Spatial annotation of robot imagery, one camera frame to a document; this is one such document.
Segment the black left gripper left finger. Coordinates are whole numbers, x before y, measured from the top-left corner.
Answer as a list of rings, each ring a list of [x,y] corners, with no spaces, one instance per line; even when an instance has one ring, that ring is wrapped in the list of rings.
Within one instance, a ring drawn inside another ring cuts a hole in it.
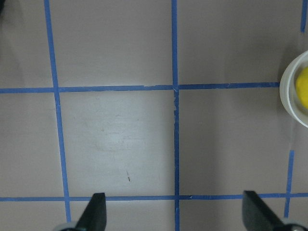
[[[104,231],[107,224],[105,193],[95,193],[78,220],[76,231]]]

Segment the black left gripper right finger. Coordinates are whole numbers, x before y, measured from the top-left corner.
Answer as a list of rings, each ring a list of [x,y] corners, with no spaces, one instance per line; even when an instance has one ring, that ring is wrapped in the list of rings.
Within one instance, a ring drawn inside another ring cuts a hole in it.
[[[243,191],[242,221],[247,231],[283,231],[284,223],[255,191]]]

